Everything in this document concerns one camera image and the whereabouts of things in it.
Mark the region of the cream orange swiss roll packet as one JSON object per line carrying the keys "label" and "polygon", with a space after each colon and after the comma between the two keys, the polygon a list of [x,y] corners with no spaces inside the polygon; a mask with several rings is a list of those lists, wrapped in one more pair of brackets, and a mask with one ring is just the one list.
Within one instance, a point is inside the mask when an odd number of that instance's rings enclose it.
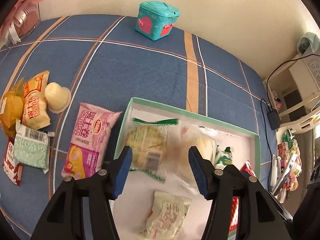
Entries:
{"label": "cream orange swiss roll packet", "polygon": [[49,71],[41,72],[23,84],[24,109],[22,124],[39,130],[50,125],[47,114],[47,100],[44,96]]}

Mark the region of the green rimmed white tray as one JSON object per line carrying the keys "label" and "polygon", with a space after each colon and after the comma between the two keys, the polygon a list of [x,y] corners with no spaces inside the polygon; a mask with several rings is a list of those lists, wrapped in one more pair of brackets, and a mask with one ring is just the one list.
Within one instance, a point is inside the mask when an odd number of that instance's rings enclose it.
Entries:
{"label": "green rimmed white tray", "polygon": [[213,139],[221,150],[231,148],[233,164],[241,168],[251,163],[255,174],[260,173],[260,138],[257,133],[226,122],[141,98],[131,98],[120,127],[116,151],[117,158],[125,145],[134,118],[157,122],[178,119],[178,124],[168,129],[168,158],[160,166],[165,182],[161,183],[142,171],[131,171],[122,194],[112,202],[112,213],[121,239],[139,239],[150,214],[154,192],[164,191],[174,196],[190,198],[187,214],[178,239],[201,239],[208,219],[211,202],[200,195],[195,180],[187,185],[187,178],[178,170],[180,135],[185,133],[188,141],[201,135]]}

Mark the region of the teal toy treasure chest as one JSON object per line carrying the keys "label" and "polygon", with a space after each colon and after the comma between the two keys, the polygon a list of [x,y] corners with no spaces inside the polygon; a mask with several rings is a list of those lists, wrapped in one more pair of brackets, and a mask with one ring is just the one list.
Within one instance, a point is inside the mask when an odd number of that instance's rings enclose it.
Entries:
{"label": "teal toy treasure chest", "polygon": [[180,11],[161,1],[145,1],[140,3],[135,30],[152,41],[170,34]]}

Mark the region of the white jelly cup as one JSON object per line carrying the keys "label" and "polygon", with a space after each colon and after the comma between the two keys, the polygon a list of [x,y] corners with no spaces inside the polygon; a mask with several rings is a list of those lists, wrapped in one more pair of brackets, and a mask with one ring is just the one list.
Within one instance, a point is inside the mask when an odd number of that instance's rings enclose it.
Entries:
{"label": "white jelly cup", "polygon": [[71,102],[71,91],[55,82],[46,86],[44,96],[47,100],[48,109],[55,114],[62,113]]}

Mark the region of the blue plaid tablecloth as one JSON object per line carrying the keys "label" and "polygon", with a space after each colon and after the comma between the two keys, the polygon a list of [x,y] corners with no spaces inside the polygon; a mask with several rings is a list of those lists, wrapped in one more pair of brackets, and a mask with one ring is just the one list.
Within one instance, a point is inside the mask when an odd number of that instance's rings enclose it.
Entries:
{"label": "blue plaid tablecloth", "polygon": [[51,114],[48,173],[25,166],[20,186],[1,173],[1,210],[16,234],[29,239],[49,198],[61,182],[63,158],[81,102],[124,112],[132,97],[184,109],[194,82],[198,112],[255,132],[260,137],[260,181],[267,185],[270,129],[266,92],[255,70],[216,45],[178,28],[151,41],[135,31],[136,19],[75,15],[41,22],[17,46],[1,51],[1,90],[47,70],[49,81],[75,95],[61,115]]}

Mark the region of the mint green biscuit packet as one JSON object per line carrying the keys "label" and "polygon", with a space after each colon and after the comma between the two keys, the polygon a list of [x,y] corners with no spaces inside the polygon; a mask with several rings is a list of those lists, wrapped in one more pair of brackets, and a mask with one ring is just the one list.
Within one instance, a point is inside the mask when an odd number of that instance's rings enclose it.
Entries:
{"label": "mint green biscuit packet", "polygon": [[16,121],[14,140],[14,158],[46,174],[49,171],[50,138],[54,133],[31,129]]}

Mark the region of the red white biscuit packet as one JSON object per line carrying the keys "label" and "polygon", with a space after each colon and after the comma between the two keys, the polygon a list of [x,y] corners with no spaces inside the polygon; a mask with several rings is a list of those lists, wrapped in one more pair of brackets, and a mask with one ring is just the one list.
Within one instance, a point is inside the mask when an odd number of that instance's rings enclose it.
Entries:
{"label": "red white biscuit packet", "polygon": [[23,165],[14,157],[14,139],[9,137],[2,164],[4,173],[16,186],[20,186]]}

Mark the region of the orange yellow snack bag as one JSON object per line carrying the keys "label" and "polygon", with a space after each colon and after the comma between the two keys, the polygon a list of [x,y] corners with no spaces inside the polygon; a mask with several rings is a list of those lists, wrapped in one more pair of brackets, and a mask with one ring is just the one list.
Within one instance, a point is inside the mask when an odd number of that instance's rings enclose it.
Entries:
{"label": "orange yellow snack bag", "polygon": [[11,87],[1,100],[1,126],[4,133],[14,138],[16,135],[16,121],[23,115],[23,80],[21,78]]}

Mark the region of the pink swiss roll packet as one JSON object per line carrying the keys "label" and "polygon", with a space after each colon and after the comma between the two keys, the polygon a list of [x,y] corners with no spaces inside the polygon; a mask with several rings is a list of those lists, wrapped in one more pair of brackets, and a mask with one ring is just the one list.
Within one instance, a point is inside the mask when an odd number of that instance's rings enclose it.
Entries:
{"label": "pink swiss roll packet", "polygon": [[112,128],[120,115],[120,112],[80,103],[61,176],[84,179],[102,168]]}

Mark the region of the red foil snack packet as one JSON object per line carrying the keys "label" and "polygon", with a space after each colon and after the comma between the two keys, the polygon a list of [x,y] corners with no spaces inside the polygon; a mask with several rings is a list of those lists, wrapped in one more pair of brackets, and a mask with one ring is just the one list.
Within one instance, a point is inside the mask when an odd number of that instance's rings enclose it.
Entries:
{"label": "red foil snack packet", "polygon": [[[240,172],[244,173],[245,176],[254,176],[254,177],[257,176],[249,160],[245,161],[242,168],[240,168]],[[231,221],[229,225],[229,232],[236,230],[238,227],[240,198],[241,198],[241,194],[234,196],[232,199]]]}

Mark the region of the clear wrapped bread roll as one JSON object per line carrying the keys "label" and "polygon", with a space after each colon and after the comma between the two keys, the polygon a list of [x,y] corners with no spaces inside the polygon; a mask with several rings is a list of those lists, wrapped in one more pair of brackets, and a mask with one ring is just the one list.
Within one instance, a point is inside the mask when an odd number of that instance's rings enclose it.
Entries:
{"label": "clear wrapped bread roll", "polygon": [[189,164],[189,148],[197,147],[202,158],[212,162],[217,149],[216,136],[215,129],[187,122],[180,122],[169,129],[165,167],[182,187],[193,194],[197,185]]}

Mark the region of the white shelf unit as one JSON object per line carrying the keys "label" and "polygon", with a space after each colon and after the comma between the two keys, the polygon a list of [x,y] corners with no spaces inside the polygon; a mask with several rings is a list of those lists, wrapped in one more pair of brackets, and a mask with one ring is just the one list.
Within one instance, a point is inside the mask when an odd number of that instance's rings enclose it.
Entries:
{"label": "white shelf unit", "polygon": [[267,100],[286,130],[306,133],[319,125],[319,53],[296,55],[277,67],[264,80]]}

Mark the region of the hanging organizer with stationery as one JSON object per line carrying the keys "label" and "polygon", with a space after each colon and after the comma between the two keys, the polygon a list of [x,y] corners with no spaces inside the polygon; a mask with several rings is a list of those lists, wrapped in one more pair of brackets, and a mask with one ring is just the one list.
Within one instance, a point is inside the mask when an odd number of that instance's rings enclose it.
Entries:
{"label": "hanging organizer with stationery", "polygon": [[271,193],[283,203],[298,186],[302,161],[295,132],[289,128],[281,134],[277,154],[272,155],[270,181]]}

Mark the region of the clear round cracker packet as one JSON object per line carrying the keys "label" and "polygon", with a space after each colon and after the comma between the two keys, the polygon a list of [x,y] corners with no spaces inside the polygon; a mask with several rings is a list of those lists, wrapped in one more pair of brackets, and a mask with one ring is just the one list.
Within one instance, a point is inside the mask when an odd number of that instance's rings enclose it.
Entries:
{"label": "clear round cracker packet", "polygon": [[125,145],[132,149],[130,171],[143,172],[157,182],[165,183],[164,161],[167,155],[169,131],[178,123],[178,119],[156,122],[131,119],[125,140]]}

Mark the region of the green white biscuit packet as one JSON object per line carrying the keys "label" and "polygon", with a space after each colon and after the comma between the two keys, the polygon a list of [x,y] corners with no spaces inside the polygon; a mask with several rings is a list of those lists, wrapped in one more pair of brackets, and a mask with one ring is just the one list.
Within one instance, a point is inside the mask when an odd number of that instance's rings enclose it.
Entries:
{"label": "green white biscuit packet", "polygon": [[214,158],[214,167],[223,170],[227,165],[232,165],[232,163],[233,156],[231,148],[228,146],[224,150],[221,150],[220,146],[218,145]]}

